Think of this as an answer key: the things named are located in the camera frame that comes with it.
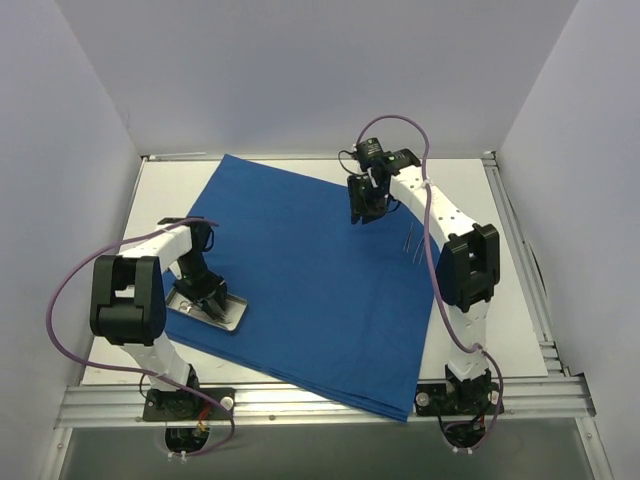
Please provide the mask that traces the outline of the steel instrument tray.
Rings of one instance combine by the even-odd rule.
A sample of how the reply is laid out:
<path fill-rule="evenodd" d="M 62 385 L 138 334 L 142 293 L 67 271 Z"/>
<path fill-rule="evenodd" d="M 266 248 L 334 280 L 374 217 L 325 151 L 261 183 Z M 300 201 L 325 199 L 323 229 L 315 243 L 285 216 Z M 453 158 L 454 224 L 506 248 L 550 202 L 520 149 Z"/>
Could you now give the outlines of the steel instrument tray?
<path fill-rule="evenodd" d="M 185 296 L 183 296 L 182 294 L 178 293 L 175 288 L 171 288 L 169 290 L 169 294 L 168 294 L 167 299 L 166 299 L 166 305 L 170 310 L 176 311 L 176 312 L 182 314 L 183 316 L 187 316 L 187 315 L 183 314 L 179 310 L 179 303 L 182 300 L 188 300 L 188 299 Z M 223 330 L 225 332 L 232 333 L 239 327 L 247 307 L 248 307 L 248 302 L 245 299 L 242 299 L 242 298 L 237 297 L 237 296 L 232 295 L 232 294 L 228 294 L 227 295 L 227 308 L 226 308 L 225 312 L 227 313 L 227 316 L 230 317 L 233 320 L 233 323 L 231 324 L 230 327 L 224 328 L 222 325 L 210 325 L 210 324 L 201 322 L 199 320 L 197 320 L 197 321 L 199 321 L 201 323 L 204 323 L 204 324 L 207 324 L 209 326 L 218 328 L 218 329 Z"/>

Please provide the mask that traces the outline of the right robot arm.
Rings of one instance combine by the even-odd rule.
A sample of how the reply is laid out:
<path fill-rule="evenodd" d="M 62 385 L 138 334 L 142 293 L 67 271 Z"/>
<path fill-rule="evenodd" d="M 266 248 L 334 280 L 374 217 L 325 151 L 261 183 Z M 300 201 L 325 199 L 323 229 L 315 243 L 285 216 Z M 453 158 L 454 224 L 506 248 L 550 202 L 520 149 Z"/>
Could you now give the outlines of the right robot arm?
<path fill-rule="evenodd" d="M 500 280 L 499 233 L 463 213 L 424 174 L 410 150 L 385 151 L 377 138 L 370 138 L 356 144 L 350 156 L 360 168 L 347 177 L 353 224 L 384 217 L 397 201 L 424 228 L 434 301 L 451 338 L 444 400 L 453 411 L 467 412 L 480 400 L 474 380 L 489 372 L 484 344 L 486 317 Z"/>

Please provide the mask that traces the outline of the blue surgical wrap cloth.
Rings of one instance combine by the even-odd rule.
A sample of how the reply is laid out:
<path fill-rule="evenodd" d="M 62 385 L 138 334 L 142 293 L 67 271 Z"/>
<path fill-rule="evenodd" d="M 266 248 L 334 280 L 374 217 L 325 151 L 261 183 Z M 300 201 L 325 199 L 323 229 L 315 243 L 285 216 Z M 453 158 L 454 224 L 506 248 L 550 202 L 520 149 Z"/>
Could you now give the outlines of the blue surgical wrap cloth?
<path fill-rule="evenodd" d="M 170 339 L 396 421 L 413 408 L 433 302 L 406 209 L 354 226 L 347 190 L 226 156 L 191 208 L 208 267 L 248 307 L 231 333 L 177 311 Z"/>

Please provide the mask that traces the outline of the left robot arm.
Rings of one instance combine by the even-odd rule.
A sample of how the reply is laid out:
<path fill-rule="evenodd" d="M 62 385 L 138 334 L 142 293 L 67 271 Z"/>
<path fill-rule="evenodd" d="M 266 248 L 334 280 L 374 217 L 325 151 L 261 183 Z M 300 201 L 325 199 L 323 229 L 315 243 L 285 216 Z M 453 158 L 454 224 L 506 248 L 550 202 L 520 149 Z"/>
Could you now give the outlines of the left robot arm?
<path fill-rule="evenodd" d="M 92 333 L 126 351 L 153 389 L 168 392 L 166 408 L 179 419 L 200 411 L 202 395 L 194 368 L 165 333 L 163 275 L 176 265 L 175 291 L 209 319 L 221 319 L 227 284 L 204 258 L 213 248 L 215 226 L 202 217 L 165 219 L 153 232 L 125 240 L 129 249 L 99 255 L 93 264 Z"/>

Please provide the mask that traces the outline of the steel tweezers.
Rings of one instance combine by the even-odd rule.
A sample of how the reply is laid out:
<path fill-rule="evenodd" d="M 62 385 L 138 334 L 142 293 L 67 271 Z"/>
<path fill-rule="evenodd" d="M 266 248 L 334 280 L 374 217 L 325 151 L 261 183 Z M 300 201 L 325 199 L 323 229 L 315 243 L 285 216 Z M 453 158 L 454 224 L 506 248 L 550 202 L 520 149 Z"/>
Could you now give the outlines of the steel tweezers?
<path fill-rule="evenodd" d="M 418 244 L 415 248 L 414 254 L 413 254 L 413 258 L 412 258 L 412 262 L 414 264 L 421 264 L 422 263 L 422 259 L 424 258 L 425 255 L 425 238 L 421 237 L 420 240 L 418 241 Z"/>
<path fill-rule="evenodd" d="M 414 240 L 414 224 L 411 224 L 410 228 L 409 228 L 409 232 L 407 234 L 407 238 L 406 238 L 405 243 L 404 243 L 404 247 L 403 247 L 403 251 L 405 253 L 410 253 L 411 252 L 413 240 Z"/>

